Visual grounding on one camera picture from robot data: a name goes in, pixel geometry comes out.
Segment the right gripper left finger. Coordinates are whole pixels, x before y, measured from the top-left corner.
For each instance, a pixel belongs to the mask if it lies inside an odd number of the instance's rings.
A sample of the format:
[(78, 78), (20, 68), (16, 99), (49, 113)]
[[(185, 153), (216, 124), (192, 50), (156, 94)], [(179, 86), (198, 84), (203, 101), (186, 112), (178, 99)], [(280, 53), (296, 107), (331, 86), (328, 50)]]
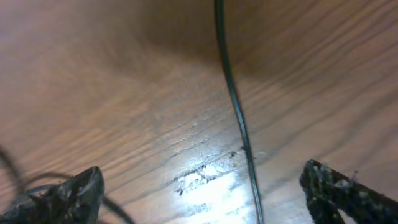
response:
[(46, 185), (44, 192), (30, 190), (18, 196), (1, 215), (1, 224), (93, 224), (104, 198), (104, 179), (99, 167), (60, 184)]

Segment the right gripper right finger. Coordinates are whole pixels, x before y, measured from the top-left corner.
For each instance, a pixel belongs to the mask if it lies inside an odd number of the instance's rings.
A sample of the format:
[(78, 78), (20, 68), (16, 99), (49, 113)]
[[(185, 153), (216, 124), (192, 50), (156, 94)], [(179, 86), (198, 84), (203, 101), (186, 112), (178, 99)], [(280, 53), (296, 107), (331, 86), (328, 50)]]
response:
[(299, 179), (314, 223), (345, 221), (340, 211), (356, 223), (397, 224), (397, 202), (310, 159)]

